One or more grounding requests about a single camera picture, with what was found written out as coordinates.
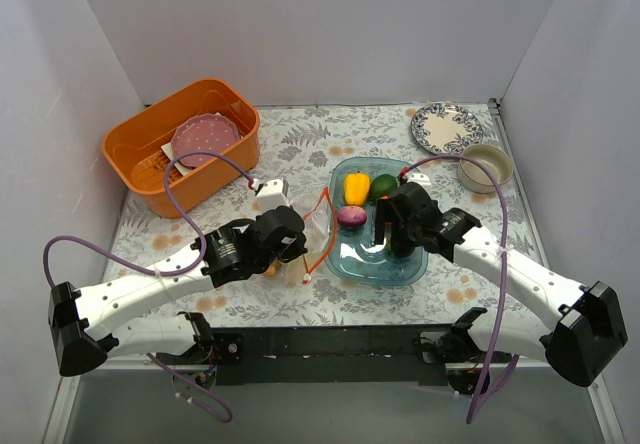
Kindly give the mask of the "pink dotted plate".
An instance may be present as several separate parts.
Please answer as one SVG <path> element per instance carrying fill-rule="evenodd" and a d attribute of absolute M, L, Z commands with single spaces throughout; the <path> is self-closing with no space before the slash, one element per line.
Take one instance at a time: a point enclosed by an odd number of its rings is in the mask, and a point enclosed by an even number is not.
<path fill-rule="evenodd" d="M 221 154 L 242 138 L 236 125 L 220 113 L 189 118 L 175 131 L 171 140 L 174 157 L 205 150 Z"/>

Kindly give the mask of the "clear zip top bag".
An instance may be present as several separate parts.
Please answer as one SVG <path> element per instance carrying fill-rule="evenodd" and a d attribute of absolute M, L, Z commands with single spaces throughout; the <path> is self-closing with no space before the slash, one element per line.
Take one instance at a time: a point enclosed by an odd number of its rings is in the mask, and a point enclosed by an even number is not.
<path fill-rule="evenodd" d="M 277 275 L 288 286 L 310 284 L 319 268 L 329 256 L 336 242 L 337 219 L 329 196 L 329 188 L 303 194 L 291 201 L 293 209 L 302 217 L 307 253 L 288 263 L 281 262 Z"/>

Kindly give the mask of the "blue floral plate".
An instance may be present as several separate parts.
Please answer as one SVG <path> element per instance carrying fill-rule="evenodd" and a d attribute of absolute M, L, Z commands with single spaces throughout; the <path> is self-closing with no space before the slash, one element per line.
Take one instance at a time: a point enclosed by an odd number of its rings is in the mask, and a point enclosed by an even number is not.
<path fill-rule="evenodd" d="M 467 108 L 433 102 L 418 109 L 410 121 L 412 137 L 432 154 L 461 154 L 484 140 L 479 119 Z"/>

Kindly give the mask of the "orange plastic bin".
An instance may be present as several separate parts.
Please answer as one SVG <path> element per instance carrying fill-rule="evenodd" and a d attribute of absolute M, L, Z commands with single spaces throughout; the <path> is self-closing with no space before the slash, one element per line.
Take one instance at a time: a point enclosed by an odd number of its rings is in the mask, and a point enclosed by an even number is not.
<path fill-rule="evenodd" d="M 171 146 L 179 127 L 187 121 L 223 119 L 213 134 L 218 152 L 249 170 L 258 163 L 260 148 L 258 111 L 233 87 L 218 79 L 203 79 L 165 97 L 112 128 L 102 151 L 130 191 L 165 218 L 179 213 L 170 202 L 163 180 Z"/>

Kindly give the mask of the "white card in bin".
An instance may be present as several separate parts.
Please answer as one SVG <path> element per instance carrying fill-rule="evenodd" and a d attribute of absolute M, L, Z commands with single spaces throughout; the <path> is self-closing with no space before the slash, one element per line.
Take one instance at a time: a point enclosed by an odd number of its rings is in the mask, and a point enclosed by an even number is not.
<path fill-rule="evenodd" d="M 166 143 L 164 145 L 161 146 L 161 151 L 163 152 L 163 154 L 167 157 L 167 159 L 169 161 L 172 161 L 174 159 L 174 153 L 173 153 L 173 148 L 171 143 Z M 179 161 L 177 161 L 173 168 L 179 172 L 182 176 L 187 175 L 190 172 L 189 168 L 186 168 L 185 166 L 183 166 Z"/>

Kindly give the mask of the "floral table mat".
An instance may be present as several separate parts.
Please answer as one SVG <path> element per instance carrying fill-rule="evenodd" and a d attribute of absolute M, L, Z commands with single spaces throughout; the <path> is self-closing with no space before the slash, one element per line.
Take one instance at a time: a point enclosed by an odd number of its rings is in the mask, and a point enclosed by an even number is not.
<path fill-rule="evenodd" d="M 264 108 L 260 112 L 260 159 L 255 175 L 283 177 L 293 197 L 317 197 L 333 169 L 351 157 L 384 157 L 422 162 L 425 151 L 413 140 L 415 105 Z M 503 197 L 477 194 L 458 181 L 453 162 L 425 162 L 422 171 L 442 209 L 458 207 L 493 232 L 509 231 L 512 249 L 540 255 L 519 181 L 511 179 Z M 483 278 L 433 256 L 425 274 L 400 287 L 374 287 L 336 277 L 318 268 L 309 283 L 299 270 L 258 275 L 205 293 L 193 294 L 154 311 L 171 317 L 181 311 L 203 314 L 215 326 L 370 325 L 448 323 L 473 306 L 492 308 L 498 289 Z"/>

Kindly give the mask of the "teal glass tray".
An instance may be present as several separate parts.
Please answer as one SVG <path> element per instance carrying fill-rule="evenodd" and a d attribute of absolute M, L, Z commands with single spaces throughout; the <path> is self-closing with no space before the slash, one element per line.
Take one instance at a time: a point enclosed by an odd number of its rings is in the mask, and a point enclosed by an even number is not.
<path fill-rule="evenodd" d="M 336 210 L 346 205 L 343 181 L 351 173 L 362 172 L 374 179 L 381 174 L 398 175 L 407 164 L 382 157 L 353 157 L 338 164 L 332 173 L 330 198 Z M 326 259 L 327 267 L 339 278 L 376 286 L 405 286 L 425 273 L 428 257 L 416 249 L 407 257 L 397 257 L 390 243 L 374 243 L 376 205 L 364 205 L 367 220 L 358 229 L 337 226 L 335 244 Z"/>

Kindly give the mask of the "yellow bell pepper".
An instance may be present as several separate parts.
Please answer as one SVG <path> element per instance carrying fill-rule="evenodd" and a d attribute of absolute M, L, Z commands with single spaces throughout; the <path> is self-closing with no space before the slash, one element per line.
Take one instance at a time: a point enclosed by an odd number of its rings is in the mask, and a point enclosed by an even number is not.
<path fill-rule="evenodd" d="M 357 172 L 347 174 L 343 181 L 344 199 L 349 206 L 362 207 L 369 195 L 371 179 L 368 174 Z"/>

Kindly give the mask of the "beige ceramic bowl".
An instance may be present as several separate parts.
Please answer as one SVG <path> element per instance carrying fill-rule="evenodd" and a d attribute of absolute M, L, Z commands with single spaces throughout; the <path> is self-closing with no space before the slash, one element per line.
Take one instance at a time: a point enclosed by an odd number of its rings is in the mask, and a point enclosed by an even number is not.
<path fill-rule="evenodd" d="M 514 166 L 508 155 L 500 148 L 488 144 L 474 144 L 462 153 L 457 177 L 468 190 L 478 194 L 490 194 L 495 191 L 487 170 L 494 181 L 502 186 L 513 176 Z"/>

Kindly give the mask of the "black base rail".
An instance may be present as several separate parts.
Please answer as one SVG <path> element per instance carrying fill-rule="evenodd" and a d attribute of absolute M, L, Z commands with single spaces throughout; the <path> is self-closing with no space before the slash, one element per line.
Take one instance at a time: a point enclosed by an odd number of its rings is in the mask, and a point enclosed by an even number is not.
<path fill-rule="evenodd" d="M 216 384 L 412 382 L 444 386 L 446 366 L 477 371 L 484 352 L 449 324 L 217 328 L 161 362 L 215 367 Z"/>

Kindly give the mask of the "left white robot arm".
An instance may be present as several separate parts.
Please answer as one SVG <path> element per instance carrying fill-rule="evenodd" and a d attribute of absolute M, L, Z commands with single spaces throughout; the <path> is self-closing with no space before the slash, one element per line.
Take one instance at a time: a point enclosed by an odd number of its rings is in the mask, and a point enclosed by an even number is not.
<path fill-rule="evenodd" d="M 205 362 L 213 350 L 208 325 L 195 313 L 166 321 L 145 313 L 191 294 L 264 273 L 306 249 L 305 223 L 289 206 L 236 219 L 141 272 L 78 288 L 54 284 L 48 323 L 59 373 L 88 373 L 110 357 L 152 352 Z"/>

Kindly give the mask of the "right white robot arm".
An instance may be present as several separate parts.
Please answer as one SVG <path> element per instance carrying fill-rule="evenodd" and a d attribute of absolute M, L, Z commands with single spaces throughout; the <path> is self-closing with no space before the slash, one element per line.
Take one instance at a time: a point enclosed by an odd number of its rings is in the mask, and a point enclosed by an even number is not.
<path fill-rule="evenodd" d="M 377 202 L 374 241 L 384 240 L 397 255 L 422 248 L 504 286 L 537 316 L 538 327 L 507 334 L 499 349 L 544 360 L 575 385 L 591 385 L 628 342 L 614 289 L 601 281 L 581 284 L 507 250 L 476 217 L 459 208 L 441 211 L 415 182 Z"/>

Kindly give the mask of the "purple onion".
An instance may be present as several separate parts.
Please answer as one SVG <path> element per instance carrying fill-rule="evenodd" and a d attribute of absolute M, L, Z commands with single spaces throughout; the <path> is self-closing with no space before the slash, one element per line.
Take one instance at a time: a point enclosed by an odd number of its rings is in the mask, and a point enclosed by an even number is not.
<path fill-rule="evenodd" d="M 367 222 L 368 216 L 364 208 L 347 205 L 337 211 L 336 219 L 341 228 L 358 229 Z"/>

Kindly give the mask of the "orange ginger root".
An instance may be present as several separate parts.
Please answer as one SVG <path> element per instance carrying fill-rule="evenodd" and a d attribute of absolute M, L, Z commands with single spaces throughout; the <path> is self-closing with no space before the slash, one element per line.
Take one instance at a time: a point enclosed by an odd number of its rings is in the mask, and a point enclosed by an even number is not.
<path fill-rule="evenodd" d="M 268 267 L 268 269 L 264 272 L 264 274 L 268 277 L 274 277 L 277 275 L 280 268 L 281 268 L 281 262 L 276 261 Z"/>

